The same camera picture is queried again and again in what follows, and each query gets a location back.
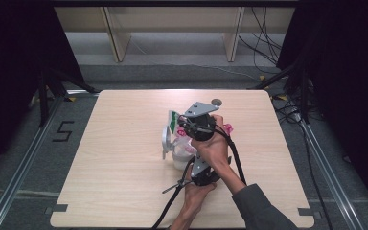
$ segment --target table surface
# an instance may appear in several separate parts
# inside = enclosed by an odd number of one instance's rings
[[[221,99],[215,114],[233,126],[248,184],[258,183],[274,206],[298,227],[312,227],[309,208],[283,132],[265,91],[248,90],[105,90],[92,111],[57,205],[55,227],[145,227],[159,218],[182,172],[169,152],[162,159],[162,129],[168,111],[183,113],[194,102]],[[177,216],[183,192],[160,227]],[[244,221],[220,180],[206,198],[192,228],[243,228]]]

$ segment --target aluminum rail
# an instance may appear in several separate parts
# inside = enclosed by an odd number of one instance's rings
[[[312,149],[313,156],[318,164],[320,171],[322,172],[325,181],[330,187],[330,191],[333,195],[333,198],[339,207],[342,216],[345,218],[346,223],[348,224],[349,229],[351,230],[361,230],[365,229],[355,207],[352,205],[350,199],[346,195],[345,191],[342,188],[339,180],[334,173],[333,168],[331,167],[330,162],[324,154],[321,146],[313,134],[313,131],[310,125],[307,125],[305,121],[301,123],[304,131],[307,133],[307,139],[310,142],[310,146]]]
[[[37,155],[38,150],[40,149],[41,144],[43,143],[44,138],[47,134],[47,131],[53,122],[53,118],[55,117],[56,112],[63,100],[64,98],[62,97],[55,98],[53,105],[50,108],[50,116],[48,117],[47,122],[44,124],[44,126],[38,129],[16,172],[11,178],[11,182],[0,197],[0,226],[9,209],[11,208],[13,200],[16,197],[16,193],[22,185],[22,182],[26,177],[29,168],[33,164],[35,156]]]

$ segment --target gray floor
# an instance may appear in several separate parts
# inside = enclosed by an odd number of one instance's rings
[[[261,56],[256,56],[256,64],[260,69],[256,68],[253,52],[242,43],[238,46],[235,62],[227,62],[220,34],[133,34],[122,63],[114,62],[106,34],[69,34],[68,37],[86,82],[99,89],[244,89],[259,83],[257,80],[261,75],[270,76],[264,71],[278,71]],[[250,41],[250,44],[256,42],[250,34],[243,34],[242,37]],[[281,43],[284,35],[273,34],[271,37]],[[267,91],[271,94],[281,92],[284,82],[285,80],[280,80],[270,85]],[[71,84],[66,84],[66,87],[77,89]],[[95,101],[95,97],[88,97],[61,103],[1,229],[53,229],[50,225],[50,214],[46,214],[47,208],[53,207],[57,202]],[[278,108],[286,103],[274,101]],[[320,114],[315,111],[311,116],[320,118]],[[343,149],[326,121],[310,120],[310,127],[365,229],[368,229],[368,191],[355,169],[342,160]],[[74,122],[63,127],[72,131],[68,142],[53,142],[54,139],[65,137],[65,134],[57,133],[58,127],[64,121]],[[33,141],[38,123],[39,109],[36,103],[20,124],[17,135],[6,146],[7,151],[0,156],[0,195],[10,183]],[[302,131],[298,125],[287,122],[282,122],[281,127],[310,207],[315,213],[321,214],[312,229],[329,229],[325,210],[320,204],[310,175]],[[333,229],[349,229],[313,158],[311,162]]]

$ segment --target gray sleeve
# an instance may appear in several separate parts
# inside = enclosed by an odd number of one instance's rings
[[[291,220],[271,205],[257,184],[249,185],[232,196],[246,229],[298,229]]]

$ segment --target wire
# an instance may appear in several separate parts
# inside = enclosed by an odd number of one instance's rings
[[[239,158],[238,150],[236,149],[235,143],[232,141],[230,135],[226,134],[226,132],[224,131],[224,129],[221,126],[216,125],[216,127],[219,127],[219,129],[220,129],[220,130],[217,130],[215,128],[211,128],[211,127],[208,127],[208,126],[200,126],[197,123],[193,123],[189,119],[186,119],[186,120],[178,119],[178,123],[181,126],[188,125],[190,127],[198,127],[198,128],[210,130],[210,131],[216,132],[216,133],[220,134],[221,136],[223,136],[225,138],[226,142],[228,143],[228,146],[231,148],[231,151],[232,151],[232,153],[234,155],[235,163],[236,163],[236,166],[238,168],[239,178],[241,179],[241,181],[245,185],[247,185],[246,179],[244,178],[244,173],[243,173],[243,168],[242,168],[241,160]]]
[[[285,104],[285,106],[282,107],[282,108],[276,108],[274,105],[273,105],[273,107],[274,107],[274,109],[275,109],[276,112],[280,112],[281,114],[284,115],[284,117],[283,118],[280,118],[279,121],[286,120],[290,124],[297,124],[301,128],[301,130],[303,132],[304,146],[305,146],[305,149],[306,149],[307,160],[308,160],[309,169],[310,169],[310,177],[312,179],[312,183],[314,185],[315,191],[318,194],[318,198],[319,198],[319,201],[321,203],[321,206],[322,206],[322,208],[324,210],[324,214],[325,214],[325,217],[326,217],[326,220],[327,220],[327,223],[328,223],[328,227],[329,227],[330,230],[333,230],[333,226],[331,224],[331,220],[330,220],[330,217],[329,217],[329,214],[328,214],[328,210],[327,210],[327,208],[325,206],[324,200],[322,198],[322,195],[320,193],[318,184],[317,184],[316,179],[315,179],[315,176],[313,174],[312,162],[311,162],[311,155],[310,155],[310,147],[309,147],[309,142],[308,142],[308,135],[307,135],[306,131],[304,130],[303,126],[301,125],[301,122],[303,120],[301,119],[301,116],[298,116],[299,117],[298,120],[290,116],[290,115],[294,115],[294,117],[295,117],[296,114],[299,114],[300,113],[299,112],[299,108],[298,108],[297,105],[291,104],[291,101],[288,101]],[[289,113],[286,113],[286,109],[287,108],[291,108],[292,111],[289,112]]]
[[[136,48],[142,52],[142,54],[144,55],[148,55],[147,52],[145,52],[135,41],[133,41],[132,39],[130,40],[130,42],[136,46]],[[262,82],[261,80],[258,80],[256,79],[255,77],[253,76],[250,76],[250,75],[247,75],[245,73],[240,73],[240,72],[234,72],[234,71],[230,71],[230,70],[226,70],[226,69],[223,69],[221,67],[218,67],[218,66],[213,66],[213,65],[197,65],[197,64],[174,64],[174,63],[168,63],[168,62],[163,62],[163,63],[157,63],[153,60],[151,60],[149,57],[146,56],[146,58],[149,59],[149,61],[151,63],[154,63],[156,65],[172,65],[172,66],[196,66],[196,67],[201,67],[201,68],[211,68],[211,69],[218,69],[220,71],[223,71],[223,72],[226,72],[226,73],[229,73],[229,74],[234,74],[234,75],[241,75],[241,76],[246,76],[246,77],[249,77],[250,79],[252,79],[253,81],[258,81],[258,82]]]
[[[181,177],[181,180],[178,181],[178,185],[177,187],[175,187],[175,191],[174,194],[172,194],[172,197],[170,198],[169,202],[167,202],[166,206],[164,207],[163,212],[161,213],[159,219],[157,220],[157,222],[154,223],[154,225],[151,227],[151,229],[157,229],[158,225],[160,225],[161,221],[163,220],[164,216],[167,214],[167,212],[169,211],[170,207],[172,206],[175,198],[178,196],[178,194],[180,193],[181,189],[184,188],[187,184],[191,183],[187,182],[185,183],[185,176],[187,175],[187,170],[190,167],[190,165],[195,161],[195,157],[193,156],[193,158],[191,158],[191,160],[189,160],[187,162],[187,165],[185,167],[185,170],[183,172],[183,175]]]
[[[260,71],[264,72],[264,73],[268,73],[268,74],[277,74],[277,73],[272,73],[272,72],[268,72],[265,70],[262,70],[261,68],[259,68],[256,64],[256,53],[260,54],[261,56],[263,56],[264,58],[268,59],[271,63],[273,64],[277,64],[277,60],[279,58],[279,55],[277,54],[276,50],[274,48],[276,48],[277,50],[281,50],[281,46],[279,44],[277,44],[276,42],[274,42],[269,35],[267,34],[267,26],[265,23],[266,20],[266,14],[267,14],[267,8],[263,8],[263,23],[261,23],[261,21],[259,20],[258,16],[256,15],[255,11],[253,8],[251,8],[253,15],[259,25],[260,28],[260,34],[259,36],[253,34],[254,36],[256,36],[258,38],[258,41],[256,42],[255,47],[250,46],[249,44],[247,44],[241,37],[241,41],[243,41],[244,44],[246,44],[247,47],[249,47],[250,49],[253,50],[253,63],[255,64],[256,68],[258,68]],[[268,51],[271,54],[271,57],[267,54],[264,54],[263,52],[259,51],[257,48],[259,46],[259,42],[264,42],[267,44],[268,47]]]

